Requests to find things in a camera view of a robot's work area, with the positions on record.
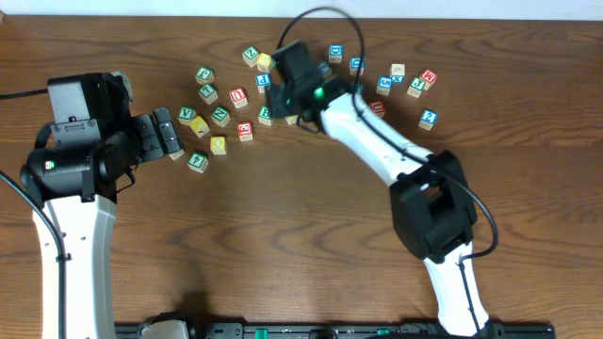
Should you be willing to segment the green B block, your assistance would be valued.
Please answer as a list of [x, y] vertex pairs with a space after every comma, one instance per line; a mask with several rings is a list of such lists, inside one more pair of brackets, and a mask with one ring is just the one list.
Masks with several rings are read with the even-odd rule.
[[272, 126], [273, 119], [269, 108], [266, 105], [262, 105], [258, 112], [258, 121], [261, 124]]

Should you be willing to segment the blue T block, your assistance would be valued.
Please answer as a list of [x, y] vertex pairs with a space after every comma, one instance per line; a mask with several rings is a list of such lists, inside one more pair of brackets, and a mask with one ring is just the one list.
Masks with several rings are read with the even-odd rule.
[[363, 94], [365, 93], [365, 86], [364, 86], [362, 83], [358, 83], [358, 84], [355, 86], [355, 92], [356, 92], [358, 95], [363, 95]]

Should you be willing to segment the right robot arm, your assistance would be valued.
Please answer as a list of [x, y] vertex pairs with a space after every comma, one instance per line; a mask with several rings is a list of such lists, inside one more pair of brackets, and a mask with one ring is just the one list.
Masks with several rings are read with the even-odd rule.
[[389, 189], [397, 236], [428, 269], [440, 324], [451, 335], [481, 334], [489, 316], [472, 268], [477, 198], [458, 158], [414, 144], [345, 81], [324, 78], [303, 43], [283, 46], [272, 57], [281, 77], [267, 94], [273, 116], [297, 114], [376, 173]]

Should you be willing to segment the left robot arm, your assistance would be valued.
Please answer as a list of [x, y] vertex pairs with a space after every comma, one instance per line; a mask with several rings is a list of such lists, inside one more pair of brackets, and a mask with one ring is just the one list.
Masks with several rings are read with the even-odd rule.
[[122, 176], [184, 151], [165, 107], [134, 116], [121, 72], [47, 83], [54, 119], [21, 169], [42, 261], [42, 335], [114, 338], [110, 242]]

